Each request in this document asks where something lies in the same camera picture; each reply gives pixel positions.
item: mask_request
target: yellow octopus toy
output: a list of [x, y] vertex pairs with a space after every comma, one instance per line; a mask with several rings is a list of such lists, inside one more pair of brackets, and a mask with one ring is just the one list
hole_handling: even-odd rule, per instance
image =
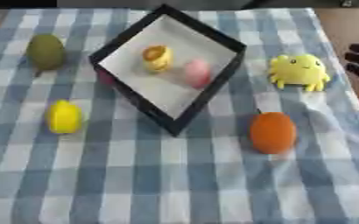
[[324, 64], [312, 54], [277, 56], [271, 60], [269, 73], [271, 82], [277, 83], [280, 89], [283, 89], [285, 84], [299, 84], [305, 85], [305, 90], [309, 92], [322, 91], [324, 82], [331, 80]]

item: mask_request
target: orange-yellow toy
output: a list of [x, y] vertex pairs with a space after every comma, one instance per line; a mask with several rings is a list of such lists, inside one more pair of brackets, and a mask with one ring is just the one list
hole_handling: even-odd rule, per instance
[[143, 51], [143, 61], [150, 72], [164, 72], [172, 65], [172, 49], [165, 45], [149, 46]]
[[288, 115], [268, 112], [256, 115], [250, 126], [253, 146], [264, 154], [278, 154], [293, 147], [296, 128]]

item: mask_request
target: checkered tablecloth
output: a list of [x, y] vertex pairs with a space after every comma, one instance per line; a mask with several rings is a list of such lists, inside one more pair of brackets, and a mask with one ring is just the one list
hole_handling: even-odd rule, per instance
[[[359, 101], [309, 9], [201, 11], [191, 16], [248, 46], [243, 66], [178, 137], [96, 80], [88, 56], [145, 12], [11, 10], [0, 29], [0, 223], [359, 223]], [[67, 64], [34, 79], [33, 34], [51, 32]], [[324, 92], [276, 89], [268, 61], [313, 53]], [[47, 106], [81, 106], [77, 134], [47, 130]], [[257, 108], [283, 111], [298, 138], [256, 153]]]

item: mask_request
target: green fruit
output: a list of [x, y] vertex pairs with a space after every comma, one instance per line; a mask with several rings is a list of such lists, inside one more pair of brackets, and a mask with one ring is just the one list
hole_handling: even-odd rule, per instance
[[28, 44], [27, 56], [39, 72], [53, 70], [64, 63], [65, 48], [52, 34], [38, 34]]

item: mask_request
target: orange ball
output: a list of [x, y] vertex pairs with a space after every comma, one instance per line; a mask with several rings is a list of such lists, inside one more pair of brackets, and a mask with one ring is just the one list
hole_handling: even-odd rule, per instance
[[297, 136], [288, 115], [268, 112], [257, 115], [250, 126], [253, 146], [264, 154], [278, 154], [292, 148]]

